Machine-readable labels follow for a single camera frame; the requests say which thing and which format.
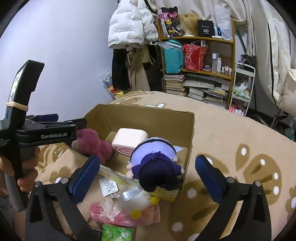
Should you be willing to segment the pink fluffy plush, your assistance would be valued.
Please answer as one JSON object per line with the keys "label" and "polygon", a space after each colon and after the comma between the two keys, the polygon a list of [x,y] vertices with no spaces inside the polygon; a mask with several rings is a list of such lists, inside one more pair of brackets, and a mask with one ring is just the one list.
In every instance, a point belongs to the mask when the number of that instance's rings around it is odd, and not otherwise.
{"label": "pink fluffy plush", "polygon": [[75,151],[99,158],[100,164],[105,165],[113,153],[111,143],[100,140],[98,133],[90,128],[84,128],[76,132],[76,140],[72,142],[71,148]]}

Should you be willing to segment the pink packet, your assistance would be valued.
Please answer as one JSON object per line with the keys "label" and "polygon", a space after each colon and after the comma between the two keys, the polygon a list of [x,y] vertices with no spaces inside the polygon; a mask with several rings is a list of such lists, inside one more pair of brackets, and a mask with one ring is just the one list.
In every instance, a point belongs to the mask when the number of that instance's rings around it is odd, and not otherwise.
{"label": "pink packet", "polygon": [[93,203],[90,208],[90,216],[97,223],[107,223],[123,227],[147,226],[161,221],[159,205],[149,205],[144,210],[128,211],[119,201],[106,198],[99,203]]}

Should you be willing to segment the green tissue pack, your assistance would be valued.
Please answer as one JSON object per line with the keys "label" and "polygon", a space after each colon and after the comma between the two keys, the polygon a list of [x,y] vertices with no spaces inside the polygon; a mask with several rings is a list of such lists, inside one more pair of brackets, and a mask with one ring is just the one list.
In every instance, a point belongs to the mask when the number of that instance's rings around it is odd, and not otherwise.
{"label": "green tissue pack", "polygon": [[102,241],[132,241],[133,229],[109,224],[103,225]]}

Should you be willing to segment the purple haired doll plush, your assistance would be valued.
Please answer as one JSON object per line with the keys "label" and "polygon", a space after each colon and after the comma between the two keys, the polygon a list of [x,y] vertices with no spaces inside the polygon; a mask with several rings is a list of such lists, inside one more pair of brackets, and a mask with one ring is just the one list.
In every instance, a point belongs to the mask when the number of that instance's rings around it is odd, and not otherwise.
{"label": "purple haired doll plush", "polygon": [[148,138],[133,150],[125,175],[138,180],[146,192],[154,192],[158,187],[171,191],[179,186],[179,179],[185,173],[177,161],[177,151],[169,141]]}

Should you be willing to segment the white fluffy duck plush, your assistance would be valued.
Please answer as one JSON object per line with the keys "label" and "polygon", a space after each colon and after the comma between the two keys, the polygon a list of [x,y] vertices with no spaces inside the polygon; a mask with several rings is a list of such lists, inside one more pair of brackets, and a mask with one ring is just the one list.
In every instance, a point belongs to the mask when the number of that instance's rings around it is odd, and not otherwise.
{"label": "white fluffy duck plush", "polygon": [[121,193],[119,202],[133,219],[139,219],[144,210],[159,203],[159,198],[146,192],[141,186],[137,186]]}

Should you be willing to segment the pink swirl roll plush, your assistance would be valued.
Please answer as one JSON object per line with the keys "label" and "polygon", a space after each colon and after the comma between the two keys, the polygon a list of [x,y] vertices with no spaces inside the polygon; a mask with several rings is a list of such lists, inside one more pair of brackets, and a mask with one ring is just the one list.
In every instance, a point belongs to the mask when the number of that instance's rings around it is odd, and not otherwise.
{"label": "pink swirl roll plush", "polygon": [[125,156],[130,156],[135,148],[148,137],[148,133],[144,130],[120,128],[111,145],[116,152]]}

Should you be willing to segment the beige flower pattern blanket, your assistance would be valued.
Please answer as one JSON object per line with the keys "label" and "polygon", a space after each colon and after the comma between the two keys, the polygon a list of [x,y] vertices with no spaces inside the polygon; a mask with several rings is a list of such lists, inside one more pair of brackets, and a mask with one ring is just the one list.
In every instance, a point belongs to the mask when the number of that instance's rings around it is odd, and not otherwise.
{"label": "beige flower pattern blanket", "polygon": [[[66,103],[51,100],[60,120],[85,117],[95,106],[84,96]],[[195,170],[204,155],[226,176],[242,183],[260,181],[269,204],[273,240],[295,212],[295,142],[243,116],[187,97],[135,91],[111,104],[166,108],[194,114],[191,156],[185,180],[174,202],[161,201],[161,221],[137,227],[134,240],[194,240],[217,209]]]}

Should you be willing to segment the open cardboard box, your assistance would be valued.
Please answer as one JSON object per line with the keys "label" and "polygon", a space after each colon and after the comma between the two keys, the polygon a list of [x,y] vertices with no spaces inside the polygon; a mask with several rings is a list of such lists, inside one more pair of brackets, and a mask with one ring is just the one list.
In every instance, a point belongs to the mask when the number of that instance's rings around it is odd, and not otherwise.
{"label": "open cardboard box", "polygon": [[188,168],[194,133],[194,114],[166,108],[139,105],[98,104],[86,114],[87,128],[98,133],[100,139],[112,142],[120,128],[145,131],[149,137],[160,137],[181,147],[178,164]]}

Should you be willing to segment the beige trench coat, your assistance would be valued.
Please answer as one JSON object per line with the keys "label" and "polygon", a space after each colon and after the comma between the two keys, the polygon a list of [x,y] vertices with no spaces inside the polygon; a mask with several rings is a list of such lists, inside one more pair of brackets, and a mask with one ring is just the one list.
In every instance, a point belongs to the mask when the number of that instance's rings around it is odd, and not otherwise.
{"label": "beige trench coat", "polygon": [[144,69],[144,63],[154,64],[147,45],[141,49],[128,49],[126,68],[132,91],[150,91],[149,81]]}

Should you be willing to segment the stack of books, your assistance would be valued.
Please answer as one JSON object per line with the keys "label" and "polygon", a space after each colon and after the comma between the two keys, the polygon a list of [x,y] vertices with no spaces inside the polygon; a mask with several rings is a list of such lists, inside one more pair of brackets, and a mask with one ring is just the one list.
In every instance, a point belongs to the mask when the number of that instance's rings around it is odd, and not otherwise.
{"label": "stack of books", "polygon": [[231,82],[210,75],[165,74],[165,92],[226,109]]}

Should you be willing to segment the white puffer jacket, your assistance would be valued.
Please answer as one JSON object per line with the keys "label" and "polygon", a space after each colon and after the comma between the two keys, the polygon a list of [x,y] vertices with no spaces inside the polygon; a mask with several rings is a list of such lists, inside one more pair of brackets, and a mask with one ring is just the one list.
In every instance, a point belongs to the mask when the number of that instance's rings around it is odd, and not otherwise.
{"label": "white puffer jacket", "polygon": [[110,49],[138,48],[159,38],[154,16],[145,1],[120,1],[109,21]]}

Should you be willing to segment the teal bag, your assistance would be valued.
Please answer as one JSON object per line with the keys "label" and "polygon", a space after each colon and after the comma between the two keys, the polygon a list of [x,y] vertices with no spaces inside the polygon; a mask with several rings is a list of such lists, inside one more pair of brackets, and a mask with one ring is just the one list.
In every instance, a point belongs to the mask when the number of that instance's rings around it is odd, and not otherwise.
{"label": "teal bag", "polygon": [[185,66],[183,45],[177,40],[162,43],[165,71],[168,74],[179,74]]}

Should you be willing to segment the white rolling cart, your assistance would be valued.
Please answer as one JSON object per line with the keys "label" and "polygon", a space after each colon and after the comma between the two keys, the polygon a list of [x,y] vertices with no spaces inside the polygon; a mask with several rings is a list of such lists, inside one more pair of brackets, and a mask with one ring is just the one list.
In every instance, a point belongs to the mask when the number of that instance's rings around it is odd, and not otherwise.
{"label": "white rolling cart", "polygon": [[237,62],[233,71],[234,79],[228,110],[246,116],[253,94],[256,70],[251,65]]}

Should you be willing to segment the red patterned gift bag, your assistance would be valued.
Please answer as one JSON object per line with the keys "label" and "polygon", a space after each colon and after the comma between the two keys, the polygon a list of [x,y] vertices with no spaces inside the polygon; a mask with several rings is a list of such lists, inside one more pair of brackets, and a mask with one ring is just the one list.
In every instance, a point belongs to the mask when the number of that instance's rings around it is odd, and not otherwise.
{"label": "red patterned gift bag", "polygon": [[207,52],[208,46],[204,40],[183,44],[185,69],[189,71],[201,71],[204,68]]}

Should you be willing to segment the cream hanging coat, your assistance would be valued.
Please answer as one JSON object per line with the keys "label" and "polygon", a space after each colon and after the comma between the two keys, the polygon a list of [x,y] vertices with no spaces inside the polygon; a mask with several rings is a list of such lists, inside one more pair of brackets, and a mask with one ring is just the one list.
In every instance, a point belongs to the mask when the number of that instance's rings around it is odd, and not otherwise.
{"label": "cream hanging coat", "polygon": [[250,1],[257,73],[266,95],[295,115],[295,37],[268,1]]}

